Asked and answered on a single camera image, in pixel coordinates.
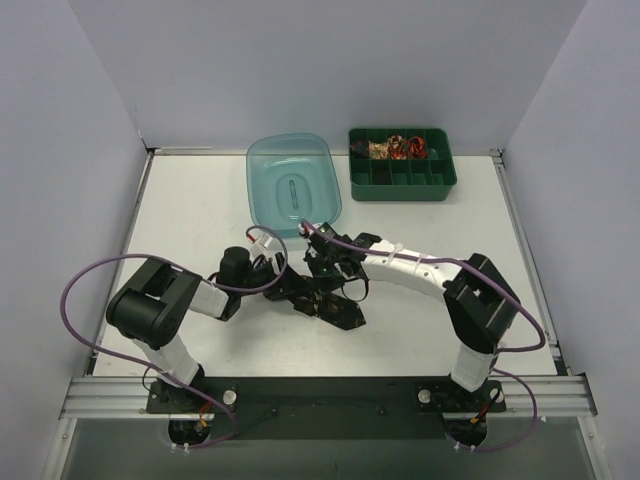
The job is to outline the black gold patterned tie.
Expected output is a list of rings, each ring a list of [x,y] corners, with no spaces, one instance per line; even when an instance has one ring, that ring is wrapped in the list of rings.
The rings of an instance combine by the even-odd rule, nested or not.
[[[308,276],[280,280],[263,296],[272,302],[288,301],[295,311],[319,318],[344,331],[366,324],[365,316],[355,300],[322,289],[321,284]]]

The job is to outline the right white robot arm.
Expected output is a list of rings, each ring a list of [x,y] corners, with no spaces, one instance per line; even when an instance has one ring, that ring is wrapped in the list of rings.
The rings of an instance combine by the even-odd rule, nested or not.
[[[484,255],[467,260],[436,258],[362,233],[349,240],[327,224],[301,224],[300,234],[322,260],[372,281],[398,285],[441,300],[446,305],[460,342],[450,373],[453,382],[468,392],[486,381],[501,347],[502,337],[519,312],[520,300],[495,265]]]

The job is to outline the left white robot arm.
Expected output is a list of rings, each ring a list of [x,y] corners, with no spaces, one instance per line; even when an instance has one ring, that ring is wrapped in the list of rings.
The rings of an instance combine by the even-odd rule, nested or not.
[[[183,388],[203,375],[179,330],[190,311],[226,322],[242,298],[263,293],[284,276],[288,252],[269,256],[254,246],[224,251],[208,280],[157,258],[147,259],[110,301],[107,323],[130,339],[168,384]]]

